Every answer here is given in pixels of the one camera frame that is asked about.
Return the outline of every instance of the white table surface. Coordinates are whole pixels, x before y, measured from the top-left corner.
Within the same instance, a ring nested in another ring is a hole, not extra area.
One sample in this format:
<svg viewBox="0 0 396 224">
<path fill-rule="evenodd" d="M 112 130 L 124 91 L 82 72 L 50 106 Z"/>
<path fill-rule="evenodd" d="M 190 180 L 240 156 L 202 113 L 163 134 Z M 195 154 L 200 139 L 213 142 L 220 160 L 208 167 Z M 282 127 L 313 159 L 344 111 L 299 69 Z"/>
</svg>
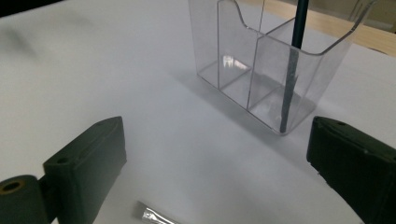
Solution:
<svg viewBox="0 0 396 224">
<path fill-rule="evenodd" d="M 353 45 L 318 109 L 271 133 L 195 75 L 187 0 L 70 0 L 0 20 L 0 180 L 95 122 L 124 121 L 128 163 L 94 223 L 360 223 L 306 161 L 312 118 L 396 147 L 396 60 Z"/>
</svg>

